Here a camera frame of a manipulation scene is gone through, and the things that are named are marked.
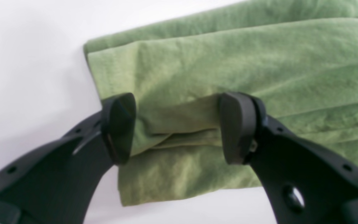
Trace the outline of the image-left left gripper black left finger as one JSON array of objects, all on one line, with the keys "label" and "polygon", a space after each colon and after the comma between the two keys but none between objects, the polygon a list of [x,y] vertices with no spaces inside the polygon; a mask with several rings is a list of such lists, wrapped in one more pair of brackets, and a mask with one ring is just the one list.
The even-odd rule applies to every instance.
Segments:
[{"label": "image-left left gripper black left finger", "polygon": [[82,224],[104,174],[128,162],[135,118],[132,93],[109,97],[64,136],[2,168],[0,224]]}]

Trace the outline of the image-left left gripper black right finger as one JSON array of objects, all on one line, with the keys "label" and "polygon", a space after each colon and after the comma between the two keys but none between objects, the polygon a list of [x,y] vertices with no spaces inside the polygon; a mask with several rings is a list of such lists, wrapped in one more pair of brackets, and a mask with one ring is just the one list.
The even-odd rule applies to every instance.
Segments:
[{"label": "image-left left gripper black right finger", "polygon": [[297,137],[259,98],[219,97],[223,154],[260,180],[278,224],[358,224],[358,166]]}]

